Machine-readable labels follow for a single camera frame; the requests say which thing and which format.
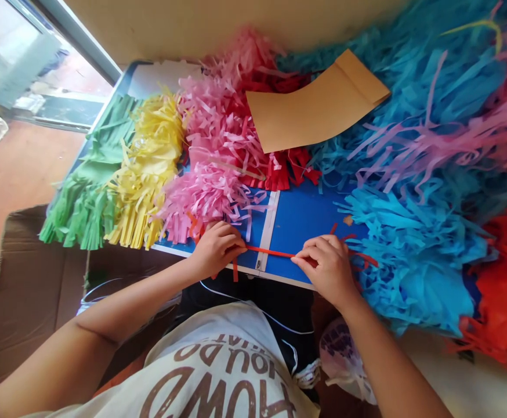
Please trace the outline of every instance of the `person's right hand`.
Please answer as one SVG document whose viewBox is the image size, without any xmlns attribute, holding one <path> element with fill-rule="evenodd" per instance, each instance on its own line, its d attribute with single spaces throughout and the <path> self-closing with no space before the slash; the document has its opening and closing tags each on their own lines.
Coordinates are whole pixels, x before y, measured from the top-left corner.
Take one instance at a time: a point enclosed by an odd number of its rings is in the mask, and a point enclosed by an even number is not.
<svg viewBox="0 0 507 418">
<path fill-rule="evenodd" d="M 335 235 L 309 239 L 291 260 L 339 311 L 363 300 L 352 277 L 348 246 Z"/>
</svg>

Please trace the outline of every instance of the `person's left hand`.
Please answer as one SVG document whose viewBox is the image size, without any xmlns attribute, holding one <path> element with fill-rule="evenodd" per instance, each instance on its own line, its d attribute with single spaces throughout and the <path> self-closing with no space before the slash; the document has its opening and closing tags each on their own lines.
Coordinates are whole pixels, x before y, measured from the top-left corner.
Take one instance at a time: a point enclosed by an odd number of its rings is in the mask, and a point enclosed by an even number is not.
<svg viewBox="0 0 507 418">
<path fill-rule="evenodd" d="M 240 232 L 226 222 L 212 222 L 188 259 L 200 280 L 218 274 L 247 250 Z"/>
</svg>

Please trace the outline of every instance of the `green paper fringe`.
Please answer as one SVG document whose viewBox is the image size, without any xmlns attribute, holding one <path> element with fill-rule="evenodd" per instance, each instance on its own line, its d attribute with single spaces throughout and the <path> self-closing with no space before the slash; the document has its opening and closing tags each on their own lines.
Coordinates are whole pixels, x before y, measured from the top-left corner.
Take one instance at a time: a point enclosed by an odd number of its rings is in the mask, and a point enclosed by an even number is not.
<svg viewBox="0 0 507 418">
<path fill-rule="evenodd" d="M 131 144 L 135 133 L 131 113 L 141 103 L 130 96 L 111 101 L 97 128 L 87 136 L 89 151 L 68 175 L 50 208 L 39 234 L 41 241 L 58 241 L 64 247 L 79 244 L 83 250 L 103 247 L 118 215 L 115 191 L 105 184 L 120 169 L 121 140 L 126 146 Z"/>
</svg>

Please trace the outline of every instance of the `white t-shirt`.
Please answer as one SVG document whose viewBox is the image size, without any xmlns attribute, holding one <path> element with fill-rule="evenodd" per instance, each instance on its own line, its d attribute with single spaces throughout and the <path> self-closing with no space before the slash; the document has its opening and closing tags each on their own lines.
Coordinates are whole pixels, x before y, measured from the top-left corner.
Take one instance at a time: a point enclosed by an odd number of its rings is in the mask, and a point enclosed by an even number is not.
<svg viewBox="0 0 507 418">
<path fill-rule="evenodd" d="M 162 338 L 142 370 L 83 405 L 31 417 L 317 417 L 267 319 L 242 302 L 207 309 Z"/>
</svg>

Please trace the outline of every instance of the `person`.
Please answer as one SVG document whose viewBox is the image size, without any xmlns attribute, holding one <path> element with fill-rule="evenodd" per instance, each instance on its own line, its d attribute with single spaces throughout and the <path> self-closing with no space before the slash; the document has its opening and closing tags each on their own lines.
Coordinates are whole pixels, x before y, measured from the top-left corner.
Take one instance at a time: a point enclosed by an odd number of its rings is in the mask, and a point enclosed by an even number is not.
<svg viewBox="0 0 507 418">
<path fill-rule="evenodd" d="M 238 283 L 251 295 L 230 294 L 231 278 L 203 280 L 246 250 L 218 222 L 188 259 L 70 320 L 0 384 L 0 418 L 318 416 L 313 292 L 258 279 Z M 451 417 L 357 291 L 344 243 L 316 237 L 291 260 L 344 317 L 383 417 Z M 182 290 L 175 324 L 144 368 L 93 397 L 118 346 Z"/>
</svg>

